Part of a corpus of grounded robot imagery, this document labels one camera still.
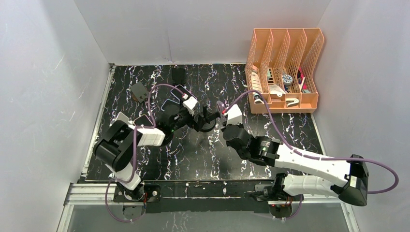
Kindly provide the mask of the orange desk file organizer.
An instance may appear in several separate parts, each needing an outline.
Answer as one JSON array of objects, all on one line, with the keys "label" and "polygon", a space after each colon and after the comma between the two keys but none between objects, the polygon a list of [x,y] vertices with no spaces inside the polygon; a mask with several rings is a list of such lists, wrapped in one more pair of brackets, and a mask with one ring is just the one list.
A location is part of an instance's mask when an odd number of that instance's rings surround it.
[{"label": "orange desk file organizer", "polygon": [[[263,88],[261,94],[266,102],[255,104],[253,93],[250,93],[251,113],[313,113],[318,107],[319,99],[313,75],[323,44],[324,35],[320,28],[254,29],[245,66],[246,82],[248,89],[252,89],[252,66],[256,66]],[[303,90],[300,90],[297,79],[299,68],[306,78]],[[268,69],[272,73],[269,83],[266,78]],[[283,74],[293,77],[291,86],[284,86]],[[270,84],[277,84],[286,94],[280,98],[270,95]],[[298,98],[300,103],[294,107],[287,107],[286,98]]]}]

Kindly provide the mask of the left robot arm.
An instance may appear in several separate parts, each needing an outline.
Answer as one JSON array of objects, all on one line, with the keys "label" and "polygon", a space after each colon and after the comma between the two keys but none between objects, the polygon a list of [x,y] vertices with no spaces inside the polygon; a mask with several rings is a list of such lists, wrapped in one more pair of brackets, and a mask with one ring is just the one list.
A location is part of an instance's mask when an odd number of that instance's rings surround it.
[{"label": "left robot arm", "polygon": [[111,170],[117,187],[128,200],[140,201],[148,194],[136,172],[137,148],[167,145],[173,140],[174,132],[184,126],[202,131],[210,115],[207,110],[205,105],[194,112],[183,105],[168,105],[154,126],[133,126],[116,120],[96,143],[92,154]]}]

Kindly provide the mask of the purple back magsafe phone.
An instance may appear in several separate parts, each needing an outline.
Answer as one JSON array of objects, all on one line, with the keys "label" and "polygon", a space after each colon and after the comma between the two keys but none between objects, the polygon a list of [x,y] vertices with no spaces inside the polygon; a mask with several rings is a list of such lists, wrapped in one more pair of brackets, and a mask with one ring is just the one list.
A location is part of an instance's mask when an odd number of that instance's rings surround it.
[{"label": "purple back magsafe phone", "polygon": [[219,113],[220,113],[221,115],[224,115],[224,114],[225,114],[226,106],[225,106],[224,102],[222,102],[222,101],[217,101],[217,108],[218,108],[218,111],[219,111]]}]

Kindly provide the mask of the black round base phone stand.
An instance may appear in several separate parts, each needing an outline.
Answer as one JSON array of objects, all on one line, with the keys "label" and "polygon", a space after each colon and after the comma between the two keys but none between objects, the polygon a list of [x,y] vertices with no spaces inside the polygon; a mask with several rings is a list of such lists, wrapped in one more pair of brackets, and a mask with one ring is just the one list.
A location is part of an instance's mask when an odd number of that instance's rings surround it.
[{"label": "black round base phone stand", "polygon": [[216,126],[216,119],[220,118],[219,111],[216,112],[209,112],[207,105],[202,105],[202,111],[196,114],[202,114],[204,117],[204,126],[200,131],[197,132],[210,132]]}]

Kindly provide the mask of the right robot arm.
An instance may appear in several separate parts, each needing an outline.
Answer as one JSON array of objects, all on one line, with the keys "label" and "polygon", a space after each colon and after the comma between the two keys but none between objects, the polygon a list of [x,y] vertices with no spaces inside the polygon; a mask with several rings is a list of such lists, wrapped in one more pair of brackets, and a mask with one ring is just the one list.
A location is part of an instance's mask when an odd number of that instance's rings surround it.
[{"label": "right robot arm", "polygon": [[272,193],[278,200],[310,194],[337,197],[355,206],[367,205],[368,169],[361,156],[338,160],[312,152],[300,155],[294,147],[278,139],[253,136],[241,125],[227,125],[222,135],[226,145],[243,160],[303,172],[303,175],[277,175]]}]

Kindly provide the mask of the pink case phone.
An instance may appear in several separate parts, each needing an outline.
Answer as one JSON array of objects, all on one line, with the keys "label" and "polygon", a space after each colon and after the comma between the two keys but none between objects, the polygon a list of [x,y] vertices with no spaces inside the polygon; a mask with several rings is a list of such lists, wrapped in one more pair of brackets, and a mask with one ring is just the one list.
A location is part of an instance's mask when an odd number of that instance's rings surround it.
[{"label": "pink case phone", "polygon": [[147,115],[141,115],[133,121],[136,126],[153,127],[150,118]]}]

